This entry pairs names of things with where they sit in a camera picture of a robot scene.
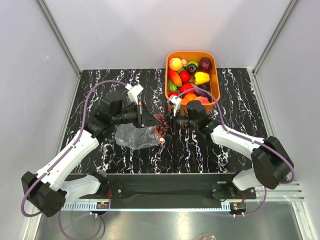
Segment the clear orange zip bag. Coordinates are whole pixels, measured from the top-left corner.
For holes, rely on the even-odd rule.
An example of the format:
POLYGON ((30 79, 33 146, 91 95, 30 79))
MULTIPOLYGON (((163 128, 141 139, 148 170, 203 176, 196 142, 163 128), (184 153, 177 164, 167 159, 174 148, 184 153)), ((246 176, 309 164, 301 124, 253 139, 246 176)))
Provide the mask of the clear orange zip bag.
POLYGON ((155 147, 165 142, 159 137, 156 126, 136 128, 132 123, 120 125, 115 132, 116 144, 133 150, 155 147))

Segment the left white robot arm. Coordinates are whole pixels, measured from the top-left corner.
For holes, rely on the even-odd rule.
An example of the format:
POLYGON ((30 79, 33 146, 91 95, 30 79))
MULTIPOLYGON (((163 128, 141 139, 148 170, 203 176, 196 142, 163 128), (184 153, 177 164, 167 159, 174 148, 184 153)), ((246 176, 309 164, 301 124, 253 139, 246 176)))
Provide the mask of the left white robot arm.
POLYGON ((108 181, 100 173, 89 173, 81 178, 67 181, 67 177, 90 152, 111 136, 118 125, 132 124, 141 129, 161 124, 142 101, 123 105, 118 92, 104 95, 89 118, 70 143, 47 165, 36 173, 27 171, 21 178, 23 199, 20 210, 25 217, 25 203, 29 201, 46 217, 57 214, 64 204, 77 198, 94 195, 103 198, 108 193, 108 181))

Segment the peach top fruit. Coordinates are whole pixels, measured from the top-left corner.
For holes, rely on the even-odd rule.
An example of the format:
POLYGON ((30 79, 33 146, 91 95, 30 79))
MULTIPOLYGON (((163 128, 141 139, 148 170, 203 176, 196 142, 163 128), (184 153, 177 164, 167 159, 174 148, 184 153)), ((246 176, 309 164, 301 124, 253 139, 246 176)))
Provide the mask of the peach top fruit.
POLYGON ((168 67, 176 72, 183 67, 183 62, 180 58, 171 58, 168 62, 168 67))

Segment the dark mangosteen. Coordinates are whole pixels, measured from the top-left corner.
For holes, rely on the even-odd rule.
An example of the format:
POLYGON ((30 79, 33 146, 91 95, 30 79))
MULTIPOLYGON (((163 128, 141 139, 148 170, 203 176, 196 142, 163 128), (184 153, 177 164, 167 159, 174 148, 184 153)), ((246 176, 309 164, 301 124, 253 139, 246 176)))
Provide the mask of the dark mangosteen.
POLYGON ((189 64, 186 66, 186 70, 188 71, 189 74, 195 74, 199 70, 199 64, 189 64))

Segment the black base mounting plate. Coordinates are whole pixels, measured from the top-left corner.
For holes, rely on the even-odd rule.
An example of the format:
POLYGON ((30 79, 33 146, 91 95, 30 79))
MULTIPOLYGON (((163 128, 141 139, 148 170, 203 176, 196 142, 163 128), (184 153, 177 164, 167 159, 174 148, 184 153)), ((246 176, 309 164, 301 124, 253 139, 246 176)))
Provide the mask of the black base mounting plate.
POLYGON ((137 196, 201 196, 214 199, 255 199, 253 187, 238 190, 232 185, 233 173, 161 173, 108 174, 102 190, 82 198, 105 198, 111 191, 113 199, 137 196))

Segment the red orange mango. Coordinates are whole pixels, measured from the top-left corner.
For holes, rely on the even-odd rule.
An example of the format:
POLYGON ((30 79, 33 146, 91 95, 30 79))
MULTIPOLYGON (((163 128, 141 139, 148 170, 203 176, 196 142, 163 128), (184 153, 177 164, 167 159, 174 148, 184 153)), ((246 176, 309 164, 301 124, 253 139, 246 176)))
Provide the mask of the red orange mango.
POLYGON ((176 71, 169 69, 168 77, 176 87, 180 88, 182 86, 182 80, 176 71))

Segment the peach front fruit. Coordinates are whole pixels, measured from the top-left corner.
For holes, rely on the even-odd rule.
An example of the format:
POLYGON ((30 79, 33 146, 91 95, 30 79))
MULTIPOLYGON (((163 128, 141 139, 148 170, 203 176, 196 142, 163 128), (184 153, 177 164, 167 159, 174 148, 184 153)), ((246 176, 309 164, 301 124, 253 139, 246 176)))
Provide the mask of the peach front fruit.
POLYGON ((209 104, 210 103, 210 101, 206 97, 203 97, 203 96, 198 96, 195 98, 195 100, 201 102, 202 104, 209 104))

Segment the peach fruit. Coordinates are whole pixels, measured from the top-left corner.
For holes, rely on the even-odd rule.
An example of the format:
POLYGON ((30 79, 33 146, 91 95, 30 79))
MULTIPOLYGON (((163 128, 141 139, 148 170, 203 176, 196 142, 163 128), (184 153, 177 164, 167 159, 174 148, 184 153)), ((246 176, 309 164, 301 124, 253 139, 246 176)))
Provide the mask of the peach fruit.
POLYGON ((210 101, 206 97, 203 97, 203 96, 198 96, 195 98, 195 100, 201 102, 202 104, 209 104, 210 103, 210 101))
POLYGON ((180 58, 171 58, 168 62, 168 67, 176 72, 183 67, 183 62, 180 58))

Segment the red apple centre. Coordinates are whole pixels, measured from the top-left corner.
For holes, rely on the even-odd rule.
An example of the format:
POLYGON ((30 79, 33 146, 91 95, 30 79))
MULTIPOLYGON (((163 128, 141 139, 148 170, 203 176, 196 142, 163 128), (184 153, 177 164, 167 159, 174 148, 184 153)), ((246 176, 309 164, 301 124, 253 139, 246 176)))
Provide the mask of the red apple centre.
POLYGON ((191 80, 191 77, 192 77, 192 76, 188 73, 187 70, 182 70, 178 75, 179 75, 179 77, 180 77, 180 79, 181 79, 181 82, 182 82, 183 84, 189 83, 190 80, 191 80))

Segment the dark red pomegranate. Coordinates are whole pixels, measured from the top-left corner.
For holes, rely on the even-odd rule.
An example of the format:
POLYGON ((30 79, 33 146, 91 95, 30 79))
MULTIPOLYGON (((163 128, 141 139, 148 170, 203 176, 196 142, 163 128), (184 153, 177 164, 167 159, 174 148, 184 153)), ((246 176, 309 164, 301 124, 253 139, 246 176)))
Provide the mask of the dark red pomegranate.
POLYGON ((212 70, 212 62, 210 60, 210 58, 208 57, 202 57, 199 61, 199 67, 198 67, 198 71, 199 72, 203 72, 203 73, 207 73, 210 74, 211 70, 212 70))

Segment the green cucumber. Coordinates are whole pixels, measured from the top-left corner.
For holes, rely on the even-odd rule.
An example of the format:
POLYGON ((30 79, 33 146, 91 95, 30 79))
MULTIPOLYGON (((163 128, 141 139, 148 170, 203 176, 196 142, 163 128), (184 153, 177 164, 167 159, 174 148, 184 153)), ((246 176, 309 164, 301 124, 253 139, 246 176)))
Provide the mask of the green cucumber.
POLYGON ((178 89, 177 86, 171 80, 169 80, 168 86, 169 86, 169 91, 170 92, 176 92, 177 89, 178 89))

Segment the red tomato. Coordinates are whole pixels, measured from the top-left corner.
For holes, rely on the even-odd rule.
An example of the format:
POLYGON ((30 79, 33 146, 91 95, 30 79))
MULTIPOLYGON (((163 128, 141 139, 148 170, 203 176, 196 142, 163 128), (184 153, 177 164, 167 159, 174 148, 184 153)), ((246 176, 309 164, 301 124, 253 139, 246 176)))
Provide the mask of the red tomato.
POLYGON ((185 83, 180 87, 180 93, 184 93, 185 94, 194 94, 195 91, 192 90, 193 86, 190 83, 185 83))

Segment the purple grape bunch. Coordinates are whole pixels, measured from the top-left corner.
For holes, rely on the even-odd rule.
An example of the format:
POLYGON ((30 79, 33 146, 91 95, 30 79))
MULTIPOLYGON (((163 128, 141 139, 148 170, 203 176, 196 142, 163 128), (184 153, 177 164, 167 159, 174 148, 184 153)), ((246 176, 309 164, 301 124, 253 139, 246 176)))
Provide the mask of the purple grape bunch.
POLYGON ((156 126, 155 131, 159 137, 164 138, 169 130, 169 124, 162 114, 156 114, 155 117, 160 121, 160 125, 156 126))

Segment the beige garlic bulb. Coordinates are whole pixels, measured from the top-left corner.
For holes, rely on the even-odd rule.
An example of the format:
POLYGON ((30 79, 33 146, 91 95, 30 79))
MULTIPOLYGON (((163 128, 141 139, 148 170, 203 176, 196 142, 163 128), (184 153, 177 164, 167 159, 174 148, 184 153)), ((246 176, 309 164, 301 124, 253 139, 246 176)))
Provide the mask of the beige garlic bulb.
POLYGON ((182 59, 181 62, 182 62, 182 66, 183 66, 183 67, 186 67, 187 64, 188 64, 188 61, 185 60, 185 59, 182 59))

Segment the orange plastic basket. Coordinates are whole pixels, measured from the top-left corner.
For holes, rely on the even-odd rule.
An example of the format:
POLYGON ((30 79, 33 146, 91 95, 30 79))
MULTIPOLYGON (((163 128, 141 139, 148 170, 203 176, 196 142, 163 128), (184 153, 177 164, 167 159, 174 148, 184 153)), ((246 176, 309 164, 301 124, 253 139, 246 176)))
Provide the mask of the orange plastic basket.
MULTIPOLYGON (((217 68, 216 68, 216 60, 213 57, 212 54, 208 53, 208 52, 204 52, 204 51, 175 51, 170 53, 167 58, 166 58, 166 68, 165 68, 165 82, 164 82, 164 94, 166 99, 168 98, 168 94, 169 94, 169 76, 168 76, 168 72, 169 72, 169 60, 172 58, 179 58, 179 59, 185 59, 187 60, 187 62, 190 61, 196 61, 198 64, 201 60, 201 58, 206 57, 206 58, 210 58, 210 61, 212 63, 212 69, 210 71, 210 81, 208 83, 210 83, 210 91, 207 91, 205 89, 201 88, 201 91, 207 92, 210 97, 212 98, 212 101, 210 103, 207 104, 202 104, 206 110, 206 112, 209 114, 211 113, 211 111, 213 110, 214 106, 216 105, 216 101, 218 101, 220 99, 220 84, 219 84, 219 80, 218 80, 218 73, 217 73, 217 68)), ((176 71, 178 74, 183 71, 186 70, 186 67, 182 67, 180 70, 176 71)), ((191 75, 191 79, 187 84, 195 84, 195 73, 194 74, 190 74, 191 75)), ((177 93, 180 94, 180 87, 177 87, 177 93)), ((186 92, 182 93, 181 98, 183 98, 186 94, 186 92)), ((186 104, 181 104, 181 110, 186 112, 187 111, 187 105, 186 104)))

